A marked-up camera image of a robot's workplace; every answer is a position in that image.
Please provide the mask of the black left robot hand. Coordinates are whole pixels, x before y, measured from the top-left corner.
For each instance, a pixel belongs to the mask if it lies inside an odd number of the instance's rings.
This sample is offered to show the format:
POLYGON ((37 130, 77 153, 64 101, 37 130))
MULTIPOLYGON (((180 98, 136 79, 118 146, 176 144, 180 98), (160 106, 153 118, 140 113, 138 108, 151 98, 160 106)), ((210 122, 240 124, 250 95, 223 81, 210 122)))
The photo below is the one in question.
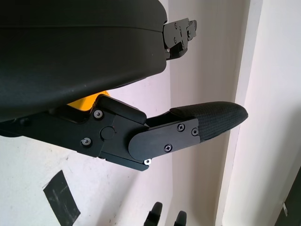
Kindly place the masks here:
POLYGON ((3 0, 0 134, 28 137, 135 170, 247 119, 231 102, 144 112, 103 95, 163 72, 197 22, 168 22, 157 0, 3 0))

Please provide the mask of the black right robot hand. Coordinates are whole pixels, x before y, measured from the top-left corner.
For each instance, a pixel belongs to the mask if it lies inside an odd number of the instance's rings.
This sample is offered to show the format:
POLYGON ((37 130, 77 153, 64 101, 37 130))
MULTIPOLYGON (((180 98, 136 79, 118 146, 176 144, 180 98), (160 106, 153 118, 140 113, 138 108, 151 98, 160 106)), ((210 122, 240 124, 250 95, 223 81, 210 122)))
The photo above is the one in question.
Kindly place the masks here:
MULTIPOLYGON (((160 220, 163 204, 156 202, 152 207, 152 210, 148 213, 148 216, 143 226, 157 226, 160 220)), ((187 213, 180 211, 177 215, 174 226, 186 226, 187 224, 187 213)))

